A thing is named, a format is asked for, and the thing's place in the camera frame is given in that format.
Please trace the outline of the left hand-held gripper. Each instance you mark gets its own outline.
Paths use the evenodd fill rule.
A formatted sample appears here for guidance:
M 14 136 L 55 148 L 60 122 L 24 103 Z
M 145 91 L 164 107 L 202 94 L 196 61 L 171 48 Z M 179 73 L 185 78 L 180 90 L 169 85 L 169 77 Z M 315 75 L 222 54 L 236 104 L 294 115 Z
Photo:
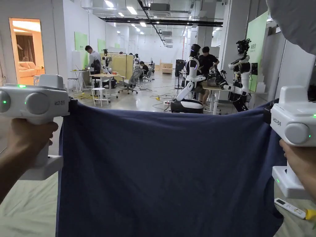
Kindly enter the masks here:
M 0 114 L 26 119 L 31 124 L 52 122 L 55 117 L 70 115 L 76 108 L 77 100 L 68 95 L 59 75 L 43 74 L 34 86 L 5 84 L 0 89 Z M 49 155 L 48 150 L 49 145 L 45 145 L 35 165 L 21 176 L 21 180 L 46 180 L 62 169 L 63 157 Z

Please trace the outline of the person's left hand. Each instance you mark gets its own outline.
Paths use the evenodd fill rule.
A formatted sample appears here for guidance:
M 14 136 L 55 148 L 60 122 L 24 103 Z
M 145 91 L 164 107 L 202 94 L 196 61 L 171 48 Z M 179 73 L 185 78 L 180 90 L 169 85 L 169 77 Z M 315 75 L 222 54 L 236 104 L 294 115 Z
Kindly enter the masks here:
M 51 139 L 57 129 L 55 122 L 35 125 L 25 119 L 12 119 L 5 156 L 27 170 L 35 163 L 36 156 L 45 145 L 52 144 Z

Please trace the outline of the person's right hand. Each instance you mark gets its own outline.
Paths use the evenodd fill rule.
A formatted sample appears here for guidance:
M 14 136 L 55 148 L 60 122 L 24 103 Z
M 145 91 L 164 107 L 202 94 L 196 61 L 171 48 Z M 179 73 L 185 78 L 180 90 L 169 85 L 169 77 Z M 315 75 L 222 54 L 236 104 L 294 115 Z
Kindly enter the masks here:
M 316 148 L 290 146 L 284 140 L 280 146 L 306 192 L 316 201 Z

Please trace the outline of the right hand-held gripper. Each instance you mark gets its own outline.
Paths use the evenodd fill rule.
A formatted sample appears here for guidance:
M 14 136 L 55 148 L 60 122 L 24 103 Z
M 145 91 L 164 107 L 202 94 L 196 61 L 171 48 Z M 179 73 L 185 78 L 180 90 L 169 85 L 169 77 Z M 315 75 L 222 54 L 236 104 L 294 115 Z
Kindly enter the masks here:
M 303 86 L 284 86 L 279 101 L 264 110 L 264 120 L 288 145 L 316 146 L 316 104 Z M 287 198 L 310 198 L 290 165 L 274 166 L 272 176 Z

